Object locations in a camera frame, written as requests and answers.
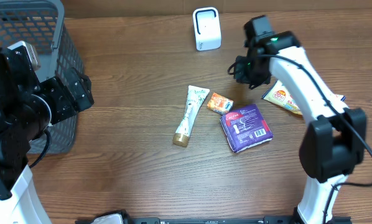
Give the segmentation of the white cream tube gold cap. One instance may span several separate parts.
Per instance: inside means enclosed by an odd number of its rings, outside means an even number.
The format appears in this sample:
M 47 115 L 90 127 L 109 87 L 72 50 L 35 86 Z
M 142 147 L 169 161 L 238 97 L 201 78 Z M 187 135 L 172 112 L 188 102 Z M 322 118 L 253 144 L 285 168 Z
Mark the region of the white cream tube gold cap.
M 187 147 L 195 118 L 210 90 L 197 86 L 188 86 L 184 116 L 175 131 L 172 142 L 177 146 Z

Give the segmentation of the small orange snack packet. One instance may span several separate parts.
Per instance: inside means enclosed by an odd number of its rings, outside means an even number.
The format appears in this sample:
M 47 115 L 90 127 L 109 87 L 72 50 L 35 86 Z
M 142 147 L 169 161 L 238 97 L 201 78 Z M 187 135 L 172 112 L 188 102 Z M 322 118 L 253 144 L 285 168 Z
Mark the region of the small orange snack packet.
M 217 93 L 213 93 L 208 101 L 207 108 L 219 114 L 227 114 L 233 107 L 233 100 L 230 100 Z

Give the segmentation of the purple sanitary pad pack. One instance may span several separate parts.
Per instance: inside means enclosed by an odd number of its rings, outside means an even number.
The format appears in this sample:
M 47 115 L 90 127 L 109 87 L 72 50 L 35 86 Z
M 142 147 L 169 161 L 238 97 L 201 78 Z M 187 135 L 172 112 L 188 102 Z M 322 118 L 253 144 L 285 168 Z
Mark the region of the purple sanitary pad pack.
M 224 114 L 220 118 L 220 123 L 230 149 L 235 153 L 271 141 L 273 138 L 273 133 L 256 104 Z

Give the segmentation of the colourful wet wipes pack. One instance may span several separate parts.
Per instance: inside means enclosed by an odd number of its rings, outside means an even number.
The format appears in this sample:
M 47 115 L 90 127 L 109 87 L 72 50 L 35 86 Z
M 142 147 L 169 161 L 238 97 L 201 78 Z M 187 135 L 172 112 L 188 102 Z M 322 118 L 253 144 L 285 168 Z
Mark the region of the colourful wet wipes pack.
M 282 84 L 280 80 L 276 80 L 272 87 L 270 87 L 261 97 L 272 104 L 280 106 L 294 114 L 302 115 L 300 108 L 293 99 L 292 95 Z

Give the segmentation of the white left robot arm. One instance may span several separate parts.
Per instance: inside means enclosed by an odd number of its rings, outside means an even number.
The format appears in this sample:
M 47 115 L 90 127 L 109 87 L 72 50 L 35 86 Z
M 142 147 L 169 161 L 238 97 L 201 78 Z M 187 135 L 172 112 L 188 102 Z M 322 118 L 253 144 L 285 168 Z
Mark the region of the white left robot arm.
M 87 110 L 91 81 L 75 68 L 40 82 L 33 47 L 18 42 L 0 48 L 0 223 L 50 223 L 31 168 L 52 143 L 48 127 Z

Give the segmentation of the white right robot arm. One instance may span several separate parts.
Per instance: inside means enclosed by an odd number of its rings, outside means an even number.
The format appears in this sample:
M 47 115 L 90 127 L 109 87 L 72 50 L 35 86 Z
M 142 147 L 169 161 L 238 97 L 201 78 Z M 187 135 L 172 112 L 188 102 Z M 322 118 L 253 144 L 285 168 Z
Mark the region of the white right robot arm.
M 265 15 L 249 20 L 244 31 L 247 54 L 236 58 L 228 74 L 251 90 L 276 77 L 292 95 L 307 126 L 299 149 L 307 181 L 290 223 L 351 223 L 349 217 L 334 217 L 332 208 L 341 187 L 372 187 L 372 182 L 348 181 L 365 153 L 372 158 L 365 112 L 334 97 L 291 31 L 275 33 Z

